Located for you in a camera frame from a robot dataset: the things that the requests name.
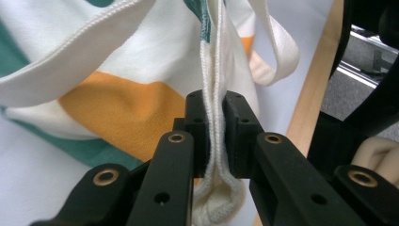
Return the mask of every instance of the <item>cloth bag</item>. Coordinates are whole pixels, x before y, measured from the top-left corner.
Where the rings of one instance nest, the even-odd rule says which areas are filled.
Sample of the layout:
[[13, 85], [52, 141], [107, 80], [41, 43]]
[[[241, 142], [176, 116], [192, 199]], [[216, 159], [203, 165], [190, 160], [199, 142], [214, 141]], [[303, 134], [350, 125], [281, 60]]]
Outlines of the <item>cloth bag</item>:
[[[251, 50], [256, 17], [276, 68]], [[159, 137], [184, 116], [184, 97], [203, 89], [211, 157], [195, 189], [193, 223], [221, 223], [237, 211], [245, 192], [227, 164], [223, 97], [239, 92], [257, 114], [254, 81], [271, 85], [299, 60], [266, 1], [136, 0], [104, 10], [77, 0], [0, 1], [0, 18], [32, 62], [0, 78], [4, 115], [91, 166], [151, 159]]]

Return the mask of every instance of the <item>orange stripe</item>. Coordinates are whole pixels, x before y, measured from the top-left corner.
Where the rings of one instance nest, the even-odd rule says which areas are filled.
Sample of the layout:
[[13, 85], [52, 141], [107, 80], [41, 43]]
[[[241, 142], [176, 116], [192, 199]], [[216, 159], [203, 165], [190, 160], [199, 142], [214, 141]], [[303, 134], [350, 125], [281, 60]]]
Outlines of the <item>orange stripe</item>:
[[152, 158], [160, 136], [184, 116], [184, 98], [162, 82], [148, 85], [96, 72], [59, 99], [76, 121], [134, 157]]
[[244, 45], [244, 49], [246, 51], [247, 57], [249, 57], [249, 53], [250, 53], [250, 51], [252, 49], [253, 39], [254, 39], [253, 36], [252, 37], [243, 37], [243, 38], [241, 38], [241, 42]]

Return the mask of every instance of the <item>orange fabric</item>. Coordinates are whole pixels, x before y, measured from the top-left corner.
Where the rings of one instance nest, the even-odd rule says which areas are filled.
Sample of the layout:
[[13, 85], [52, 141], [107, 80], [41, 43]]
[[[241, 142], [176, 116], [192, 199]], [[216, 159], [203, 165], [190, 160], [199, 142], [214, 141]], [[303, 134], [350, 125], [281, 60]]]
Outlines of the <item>orange fabric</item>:
[[184, 117], [184, 98], [162, 82], [138, 84], [96, 72], [59, 99], [91, 132], [134, 157], [152, 158], [159, 138]]
[[253, 36], [241, 38], [241, 42], [243, 43], [244, 49], [246, 50], [247, 57], [249, 57], [249, 53], [252, 49], [253, 39], [254, 39]]

